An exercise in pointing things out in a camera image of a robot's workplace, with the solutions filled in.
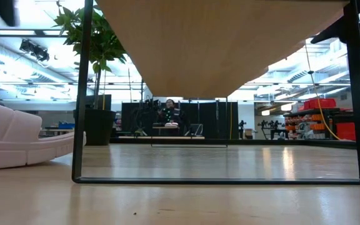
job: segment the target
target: black stand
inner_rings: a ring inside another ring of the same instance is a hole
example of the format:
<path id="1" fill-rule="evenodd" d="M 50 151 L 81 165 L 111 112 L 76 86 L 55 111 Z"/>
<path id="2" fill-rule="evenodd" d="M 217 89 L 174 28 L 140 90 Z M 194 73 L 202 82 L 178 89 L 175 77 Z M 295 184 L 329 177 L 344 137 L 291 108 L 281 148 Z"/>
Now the black stand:
<path id="1" fill-rule="evenodd" d="M 83 156 L 84 113 L 88 76 L 89 45 L 91 36 L 91 17 L 93 15 L 93 0 L 85 0 L 84 8 L 79 87 L 76 103 L 77 113 L 75 115 L 76 127 L 74 129 L 75 133 L 72 164 L 72 180 L 74 182 L 94 184 L 360 184 L 360 32 L 357 0 L 350 0 L 350 3 L 344 8 L 344 19 L 348 33 L 346 37 L 346 43 L 348 50 L 352 105 L 354 109 L 354 122 L 356 130 L 357 160 L 359 165 L 359 178 L 357 179 L 134 179 L 114 177 L 82 177 L 81 169 Z M 270 142 L 275 142 L 275 144 L 288 143 L 286 141 L 268 141 L 267 144 L 271 144 Z M 312 141 L 304 143 L 315 145 L 315 142 Z"/>

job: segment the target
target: person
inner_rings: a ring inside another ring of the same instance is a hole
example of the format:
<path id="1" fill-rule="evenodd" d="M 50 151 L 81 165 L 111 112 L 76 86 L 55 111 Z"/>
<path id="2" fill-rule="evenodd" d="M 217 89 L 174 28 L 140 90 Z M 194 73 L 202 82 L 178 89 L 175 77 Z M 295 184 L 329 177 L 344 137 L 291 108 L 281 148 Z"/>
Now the person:
<path id="1" fill-rule="evenodd" d="M 178 136 L 180 132 L 187 126 L 186 118 L 184 113 L 176 108 L 172 99 L 166 100 L 166 107 L 159 110 L 157 122 L 164 126 L 167 123 L 176 123 L 178 129 L 167 129 L 164 132 L 168 136 Z"/>
<path id="2" fill-rule="evenodd" d="M 158 111 L 159 123 L 181 123 L 180 109 L 176 108 L 172 99 L 166 100 L 166 108 Z"/>
<path id="3" fill-rule="evenodd" d="M 244 122 L 244 120 L 241 120 L 241 122 L 238 124 L 239 129 L 238 132 L 240 134 L 240 139 L 243 138 L 243 133 L 244 133 L 244 125 L 247 124 L 246 122 Z"/>

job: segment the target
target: shelf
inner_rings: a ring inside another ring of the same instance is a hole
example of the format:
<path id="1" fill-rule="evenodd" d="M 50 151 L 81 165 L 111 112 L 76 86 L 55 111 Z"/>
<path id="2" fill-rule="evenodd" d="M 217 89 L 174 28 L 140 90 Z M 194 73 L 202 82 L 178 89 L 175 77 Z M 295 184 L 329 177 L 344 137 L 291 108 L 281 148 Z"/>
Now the shelf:
<path id="1" fill-rule="evenodd" d="M 340 111 L 339 108 L 332 108 L 332 109 L 322 109 L 322 111 L 325 113 L 337 113 Z M 305 116 L 307 114 L 320 114 L 320 109 L 308 109 L 300 112 L 294 112 L 294 113 L 287 113 L 284 114 L 284 117 L 294 117 L 294 116 Z"/>

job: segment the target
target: wooden floor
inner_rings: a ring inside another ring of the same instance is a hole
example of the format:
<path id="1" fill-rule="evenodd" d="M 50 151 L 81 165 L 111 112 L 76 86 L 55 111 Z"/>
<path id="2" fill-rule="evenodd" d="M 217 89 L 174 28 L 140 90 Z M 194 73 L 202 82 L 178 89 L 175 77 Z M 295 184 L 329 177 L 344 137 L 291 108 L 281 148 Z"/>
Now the wooden floor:
<path id="1" fill-rule="evenodd" d="M 85 176 L 356 178 L 353 150 L 88 147 Z M 0 170 L 0 224 L 360 224 L 360 186 L 113 186 L 70 180 L 71 156 Z"/>

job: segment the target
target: table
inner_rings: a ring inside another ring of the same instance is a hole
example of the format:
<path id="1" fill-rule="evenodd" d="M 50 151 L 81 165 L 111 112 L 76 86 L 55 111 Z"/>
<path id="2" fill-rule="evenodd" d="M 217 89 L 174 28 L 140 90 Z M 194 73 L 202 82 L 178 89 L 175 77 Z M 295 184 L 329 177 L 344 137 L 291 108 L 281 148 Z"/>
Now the table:
<path id="1" fill-rule="evenodd" d="M 190 136 L 119 136 L 118 138 L 121 139 L 198 139 L 202 140 L 205 139 L 205 137 L 198 136 L 198 137 L 190 137 Z"/>
<path id="2" fill-rule="evenodd" d="M 158 135 L 161 135 L 161 130 L 162 129 L 179 129 L 178 126 L 163 126 L 163 127 L 152 127 L 153 129 L 158 129 Z"/>
<path id="3" fill-rule="evenodd" d="M 74 132 L 74 129 L 58 129 L 57 128 L 57 129 L 42 129 L 42 130 L 40 130 L 40 134 L 41 133 L 47 134 L 48 132 L 53 132 L 54 136 L 58 136 L 58 135 Z"/>
<path id="4" fill-rule="evenodd" d="M 270 130 L 270 140 L 274 139 L 275 133 L 278 133 L 280 136 L 281 132 L 284 132 L 286 134 L 286 139 L 288 139 L 288 132 L 285 129 L 273 129 L 273 130 Z"/>

